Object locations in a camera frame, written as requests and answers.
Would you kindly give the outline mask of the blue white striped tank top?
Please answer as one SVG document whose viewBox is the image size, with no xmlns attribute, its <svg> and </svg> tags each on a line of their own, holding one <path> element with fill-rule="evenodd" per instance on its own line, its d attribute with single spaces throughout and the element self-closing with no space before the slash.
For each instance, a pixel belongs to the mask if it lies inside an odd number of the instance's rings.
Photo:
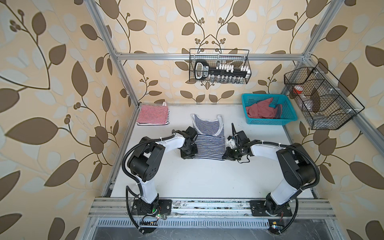
<svg viewBox="0 0 384 240">
<path fill-rule="evenodd" d="M 198 115 L 191 115 L 193 128 L 197 132 L 194 141 L 198 148 L 196 159 L 223 161 L 226 151 L 224 123 L 221 115 L 215 120 L 201 119 Z"/>
</svg>

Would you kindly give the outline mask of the maroon garment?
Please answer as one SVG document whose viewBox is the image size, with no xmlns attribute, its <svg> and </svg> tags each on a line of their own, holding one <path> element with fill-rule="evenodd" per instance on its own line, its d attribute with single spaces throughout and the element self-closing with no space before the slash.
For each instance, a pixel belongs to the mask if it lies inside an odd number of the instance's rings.
<svg viewBox="0 0 384 240">
<path fill-rule="evenodd" d="M 271 107 L 274 98 L 269 98 L 249 107 L 246 107 L 247 117 L 251 119 L 280 119 L 283 113 L 283 105 L 277 104 Z"/>
</svg>

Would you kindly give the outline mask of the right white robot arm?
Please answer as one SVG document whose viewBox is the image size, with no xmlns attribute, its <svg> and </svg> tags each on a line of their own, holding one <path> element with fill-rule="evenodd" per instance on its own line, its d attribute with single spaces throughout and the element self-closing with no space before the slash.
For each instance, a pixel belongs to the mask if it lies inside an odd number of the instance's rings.
<svg viewBox="0 0 384 240">
<path fill-rule="evenodd" d="M 264 157 L 279 162 L 283 180 L 266 196 L 262 207 L 270 216 L 278 215 L 290 200 L 320 182 L 318 166 L 300 144 L 283 145 L 260 140 L 243 141 L 240 144 L 235 143 L 234 147 L 227 147 L 223 159 L 240 161 L 243 156 Z"/>
</svg>

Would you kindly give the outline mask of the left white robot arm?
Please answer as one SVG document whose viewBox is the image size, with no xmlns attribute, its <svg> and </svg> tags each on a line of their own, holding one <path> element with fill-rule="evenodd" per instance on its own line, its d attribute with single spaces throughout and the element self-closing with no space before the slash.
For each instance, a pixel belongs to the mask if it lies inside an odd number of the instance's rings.
<svg viewBox="0 0 384 240">
<path fill-rule="evenodd" d="M 122 160 L 123 173 L 134 180 L 139 188 L 136 194 L 126 186 L 126 200 L 132 195 L 135 200 L 133 209 L 138 215 L 154 215 L 170 210 L 171 205 L 162 207 L 156 190 L 154 177 L 160 169 L 165 153 L 180 150 L 182 159 L 192 159 L 198 153 L 195 143 L 197 131 L 188 127 L 185 131 L 173 130 L 169 137 L 151 139 L 143 137 L 140 142 L 134 145 L 125 153 Z"/>
</svg>

